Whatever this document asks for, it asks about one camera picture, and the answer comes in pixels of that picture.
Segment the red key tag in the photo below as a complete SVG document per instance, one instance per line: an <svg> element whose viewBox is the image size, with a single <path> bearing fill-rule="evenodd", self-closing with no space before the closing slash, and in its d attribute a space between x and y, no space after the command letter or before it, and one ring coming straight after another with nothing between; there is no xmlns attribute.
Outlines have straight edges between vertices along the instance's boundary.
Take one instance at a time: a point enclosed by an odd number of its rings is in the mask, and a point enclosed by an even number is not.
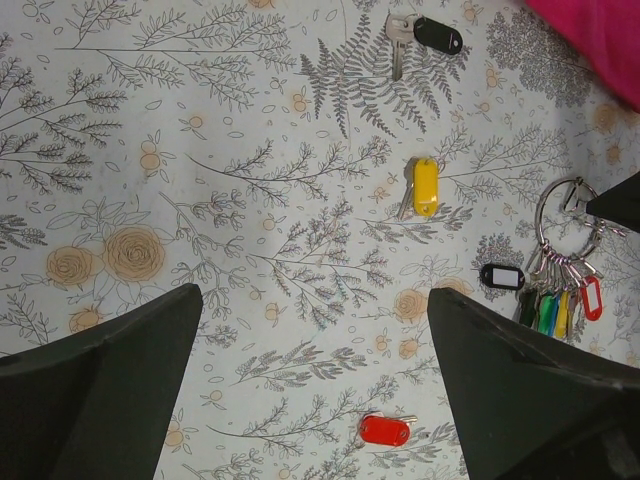
<svg viewBox="0 0 640 480"><path fill-rule="evenodd" d="M593 275L585 278L586 287L582 287L582 304L584 305L584 315L587 320L595 322L602 315L602 298L600 297L600 282Z"/></svg>
<svg viewBox="0 0 640 480"><path fill-rule="evenodd" d="M411 429L406 419L387 418L381 414L366 415L360 422L360 437L367 443L400 447L407 443Z"/></svg>

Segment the metal key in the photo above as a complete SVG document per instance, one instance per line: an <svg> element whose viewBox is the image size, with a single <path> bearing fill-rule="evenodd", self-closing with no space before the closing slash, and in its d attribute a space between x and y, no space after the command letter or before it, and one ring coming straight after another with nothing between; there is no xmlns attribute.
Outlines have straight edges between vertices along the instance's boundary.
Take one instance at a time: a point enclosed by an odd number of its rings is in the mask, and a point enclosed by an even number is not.
<svg viewBox="0 0 640 480"><path fill-rule="evenodd" d="M402 221L404 218L404 214L411 203L411 199L413 198L413 170L416 166L416 162L418 161L418 157L411 157L407 164L404 167L404 178L407 180L407 189L404 192L404 197L402 197L402 203L400 204L400 208L398 209L398 220Z"/></svg>
<svg viewBox="0 0 640 480"><path fill-rule="evenodd" d="M415 37L413 34L414 20L411 16L389 14L385 32L393 43L393 67L392 78L396 82L402 78L402 59L407 44Z"/></svg>

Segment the botanical print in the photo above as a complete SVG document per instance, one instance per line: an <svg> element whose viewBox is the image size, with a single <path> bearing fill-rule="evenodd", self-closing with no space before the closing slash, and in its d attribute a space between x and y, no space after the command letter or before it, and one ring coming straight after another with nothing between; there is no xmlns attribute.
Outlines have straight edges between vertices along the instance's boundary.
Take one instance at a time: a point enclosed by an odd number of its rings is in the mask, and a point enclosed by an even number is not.
<svg viewBox="0 0 640 480"><path fill-rule="evenodd" d="M460 81L459 70L466 69L465 62L471 53L471 48L465 46L460 54L450 56L413 42L404 57L403 78L392 82L389 78L391 43L384 28L372 28L367 15L360 17L354 36L337 50L329 50L322 39L318 39L318 46L318 63L302 55L301 71L310 77L316 118L327 98L345 138L352 135L350 104L361 110L361 118L392 137L395 134L384 120L382 105L393 106L394 113L426 133L427 124L420 106L440 117L438 97L444 96L448 103L452 102L449 77Z"/></svg>
<svg viewBox="0 0 640 480"><path fill-rule="evenodd" d="M558 108L584 105L594 75L580 63L578 52L524 8L507 17L496 13L487 28L487 51L498 67L520 70L522 86L544 92Z"/></svg>
<svg viewBox="0 0 640 480"><path fill-rule="evenodd" d="M640 115L504 1L14 3L0 19L0 356L196 283L157 480L468 478L430 293L511 317L515 296L479 270L524 267L550 182L579 172L601 193L635 174ZM390 11L451 25L465 47L410 42L393 82ZM412 156L437 163L439 204L398 219ZM545 231L571 251L589 228L558 195ZM568 339L633 367L638 238L604 233L589 257L603 317L578 306ZM409 442L363 445L372 412L416 415Z"/></svg>
<svg viewBox="0 0 640 480"><path fill-rule="evenodd" d="M254 6L266 6L264 1ZM78 32L74 52L100 54L106 73L121 87L136 90L147 85L180 89L204 87L210 98L230 111L242 111L259 94L247 82L256 75L256 63L276 73L296 64L286 52L291 48L280 14L250 13L247 5L221 4L208 11L157 12L145 19L142 10L124 0L94 0L73 6L67 23ZM127 48L95 44L92 36L104 38L117 24L127 26L132 37Z"/></svg>
<svg viewBox="0 0 640 480"><path fill-rule="evenodd" d="M0 59L11 53L14 42L8 33L0 35ZM20 175L40 195L82 193L94 163L85 147L105 148L112 132L122 128L99 117L118 112L127 99L122 91L103 89L105 83L102 75L85 75L76 68L68 76L66 96L54 98L36 88L31 67L23 67L19 57L2 61L0 177ZM51 138L42 139L38 130Z"/></svg>

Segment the black plastic object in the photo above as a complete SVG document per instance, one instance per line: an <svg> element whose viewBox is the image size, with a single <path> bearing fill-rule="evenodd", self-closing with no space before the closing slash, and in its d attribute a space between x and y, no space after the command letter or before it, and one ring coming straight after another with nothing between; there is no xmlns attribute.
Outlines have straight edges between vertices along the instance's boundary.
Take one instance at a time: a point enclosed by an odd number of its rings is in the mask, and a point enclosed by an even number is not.
<svg viewBox="0 0 640 480"><path fill-rule="evenodd" d="M0 478L152 479L201 312L185 285L1 358Z"/></svg>
<svg viewBox="0 0 640 480"><path fill-rule="evenodd" d="M439 52L455 55L462 50L462 35L456 29L427 17L419 17L413 24L413 35L418 43Z"/></svg>
<svg viewBox="0 0 640 480"><path fill-rule="evenodd" d="M519 317L518 322L526 327L531 328L536 318L536 300L538 292L529 290L520 294Z"/></svg>
<svg viewBox="0 0 640 480"><path fill-rule="evenodd" d="M640 233L640 173L587 202L587 213Z"/></svg>
<svg viewBox="0 0 640 480"><path fill-rule="evenodd" d="M520 290L524 287L524 273L517 267L488 263L480 270L480 281L489 288Z"/></svg>
<svg viewBox="0 0 640 480"><path fill-rule="evenodd" d="M640 370L449 288L428 315L471 480L640 478Z"/></svg>

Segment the metal key ring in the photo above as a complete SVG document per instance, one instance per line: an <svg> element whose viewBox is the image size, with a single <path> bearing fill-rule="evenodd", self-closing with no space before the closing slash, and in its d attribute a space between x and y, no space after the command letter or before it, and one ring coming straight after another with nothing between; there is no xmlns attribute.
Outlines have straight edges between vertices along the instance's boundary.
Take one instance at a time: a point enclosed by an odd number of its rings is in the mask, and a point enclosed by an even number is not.
<svg viewBox="0 0 640 480"><path fill-rule="evenodd" d="M597 198L598 196L596 191L590 185L588 185L582 177L564 178L561 180L556 180L555 182L549 184L547 188L545 188L542 194L540 195L540 200L538 200L538 204L536 205L536 215L534 220L536 237L537 237L538 243L543 248L550 248L549 240L544 236L544 230L542 227L544 207L546 206L547 200L549 199L549 195L551 195L551 193L556 188L567 183L574 184L574 189L571 191L571 195L569 199L571 198L571 196L573 196L573 193L580 187L585 187L593 198ZM592 231L589 234L589 238L587 239L587 242L585 243L584 247L582 248L582 250L580 250L580 252L570 255L569 258L577 257L580 259L586 259L589 255L591 255L594 252L596 248L598 248L598 246L600 246L600 242L602 241L602 232L605 229L605 222L598 217L594 217L594 219L595 219L594 222L590 224L592 225L591 227Z"/></svg>

